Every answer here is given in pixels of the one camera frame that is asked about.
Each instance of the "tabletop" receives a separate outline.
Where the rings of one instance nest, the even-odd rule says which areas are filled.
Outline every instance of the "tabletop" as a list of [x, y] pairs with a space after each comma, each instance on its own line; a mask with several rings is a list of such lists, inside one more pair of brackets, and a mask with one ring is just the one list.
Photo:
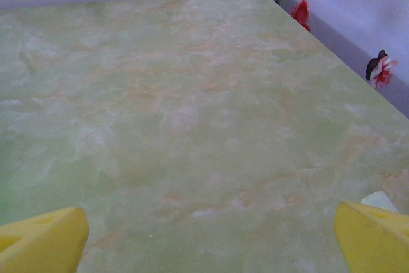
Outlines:
[[82, 206], [88, 272], [347, 272], [409, 123], [272, 0], [0, 11], [0, 224]]

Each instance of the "red flower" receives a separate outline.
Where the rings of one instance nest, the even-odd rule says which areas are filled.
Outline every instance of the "red flower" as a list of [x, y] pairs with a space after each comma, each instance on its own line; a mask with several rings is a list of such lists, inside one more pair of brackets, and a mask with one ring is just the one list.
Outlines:
[[308, 26], [309, 9], [308, 0], [301, 0], [296, 8], [291, 9], [291, 17], [293, 17], [301, 26], [306, 28], [308, 32], [311, 32]]
[[372, 81], [372, 86], [376, 89], [387, 86], [393, 76], [391, 68], [397, 64], [398, 62], [396, 60], [390, 60], [390, 56], [383, 57], [379, 61], [378, 66], [373, 69], [369, 77], [369, 80]]

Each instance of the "flower sticker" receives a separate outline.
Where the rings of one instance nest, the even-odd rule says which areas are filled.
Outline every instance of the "flower sticker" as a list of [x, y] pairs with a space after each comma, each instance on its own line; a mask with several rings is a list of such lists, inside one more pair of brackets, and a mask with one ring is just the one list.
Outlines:
[[291, 17], [293, 17], [301, 26], [306, 28], [308, 32], [311, 32], [311, 28], [307, 24], [309, 20], [308, 0], [301, 0], [296, 8], [292, 8]]
[[373, 58], [366, 66], [366, 80], [370, 80], [374, 88], [380, 89], [387, 86], [392, 79], [392, 68], [399, 62], [391, 61], [390, 56], [382, 49], [377, 58]]

